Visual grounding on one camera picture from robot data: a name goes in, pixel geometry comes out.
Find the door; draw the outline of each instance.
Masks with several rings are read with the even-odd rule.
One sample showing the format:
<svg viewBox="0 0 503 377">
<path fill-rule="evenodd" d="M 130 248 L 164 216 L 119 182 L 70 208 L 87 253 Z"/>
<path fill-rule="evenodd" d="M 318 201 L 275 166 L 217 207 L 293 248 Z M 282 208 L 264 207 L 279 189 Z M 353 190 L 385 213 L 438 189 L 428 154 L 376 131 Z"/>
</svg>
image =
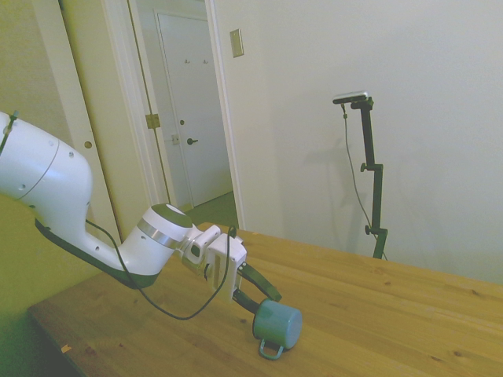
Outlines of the door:
<svg viewBox="0 0 503 377">
<path fill-rule="evenodd" d="M 15 104 L 12 109 L 20 110 L 22 120 L 61 138 L 85 157 L 93 172 L 93 195 L 88 216 L 107 229 L 116 240 L 120 240 L 72 48 L 65 30 L 61 4 L 34 0 L 31 5 L 39 33 L 34 32 L 34 28 L 21 28 L 19 30 L 23 30 L 23 33 L 19 34 L 17 29 L 10 28 L 12 36 L 2 36 L 13 44 L 18 40 L 29 40 L 31 43 L 25 45 L 25 49 L 31 51 L 28 59 L 22 52 L 9 54 L 13 65 L 7 66 L 5 71 L 11 75 L 11 80 L 0 80 L 2 91 L 8 93 L 8 101 Z M 86 229 L 103 242 L 110 243 L 102 232 L 91 227 Z"/>
<path fill-rule="evenodd" d="M 159 14 L 167 77 L 193 206 L 233 190 L 206 20 Z"/>
</svg>

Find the teal mug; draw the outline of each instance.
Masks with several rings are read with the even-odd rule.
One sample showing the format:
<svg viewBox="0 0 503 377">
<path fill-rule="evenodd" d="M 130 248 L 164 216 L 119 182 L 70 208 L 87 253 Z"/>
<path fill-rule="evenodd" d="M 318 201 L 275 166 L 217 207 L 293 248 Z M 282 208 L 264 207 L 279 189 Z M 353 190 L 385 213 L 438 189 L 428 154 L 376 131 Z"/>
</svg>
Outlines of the teal mug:
<svg viewBox="0 0 503 377">
<path fill-rule="evenodd" d="M 253 335 L 262 339 L 260 355 L 269 360 L 277 360 L 284 348 L 288 350 L 297 343 L 302 329 L 302 313 L 298 309 L 266 299 L 255 314 L 252 329 Z M 279 346 L 276 355 L 271 356 L 264 352 L 266 342 Z"/>
</svg>

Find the wooden table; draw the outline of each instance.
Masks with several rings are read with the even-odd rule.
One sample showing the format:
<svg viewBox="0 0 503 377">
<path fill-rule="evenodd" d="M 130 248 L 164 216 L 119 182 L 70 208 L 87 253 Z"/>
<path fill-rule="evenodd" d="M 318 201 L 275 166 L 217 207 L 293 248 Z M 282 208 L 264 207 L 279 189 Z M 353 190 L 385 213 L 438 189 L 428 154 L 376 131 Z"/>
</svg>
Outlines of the wooden table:
<svg viewBox="0 0 503 377">
<path fill-rule="evenodd" d="M 248 262 L 303 314 L 299 341 L 278 361 L 259 356 L 253 315 L 238 304 L 214 300 L 181 322 L 104 273 L 29 311 L 88 376 L 503 376 L 502 286 L 238 235 Z M 248 282 L 242 290 L 263 297 Z M 180 315 L 210 294 L 175 257 L 147 292 Z"/>
</svg>

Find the mug handle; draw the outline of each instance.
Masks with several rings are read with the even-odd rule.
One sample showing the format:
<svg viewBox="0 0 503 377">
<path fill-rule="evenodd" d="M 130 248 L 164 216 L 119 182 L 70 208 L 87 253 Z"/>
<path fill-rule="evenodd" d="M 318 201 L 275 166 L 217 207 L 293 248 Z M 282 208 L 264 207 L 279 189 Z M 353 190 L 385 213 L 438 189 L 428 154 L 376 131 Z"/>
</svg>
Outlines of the mug handle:
<svg viewBox="0 0 503 377">
<path fill-rule="evenodd" d="M 259 353 L 262 357 L 265 357 L 268 360 L 277 360 L 280 358 L 281 353 L 283 352 L 283 346 L 280 346 L 280 349 L 277 351 L 277 354 L 274 356 L 270 356 L 267 353 L 264 352 L 264 346 L 266 345 L 266 340 L 262 339 L 260 342 L 260 347 L 259 347 Z"/>
</svg>

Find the floor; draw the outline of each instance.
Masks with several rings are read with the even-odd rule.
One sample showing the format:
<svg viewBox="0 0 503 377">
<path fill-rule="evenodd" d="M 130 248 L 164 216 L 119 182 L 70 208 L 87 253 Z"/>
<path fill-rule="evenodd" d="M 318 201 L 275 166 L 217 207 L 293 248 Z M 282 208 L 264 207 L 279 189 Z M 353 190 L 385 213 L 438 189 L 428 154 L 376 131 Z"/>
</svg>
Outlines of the floor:
<svg viewBox="0 0 503 377">
<path fill-rule="evenodd" d="M 239 228 L 233 192 L 194 207 L 185 214 L 192 218 L 194 225 L 211 222 L 225 226 L 234 225 L 236 228 Z"/>
</svg>

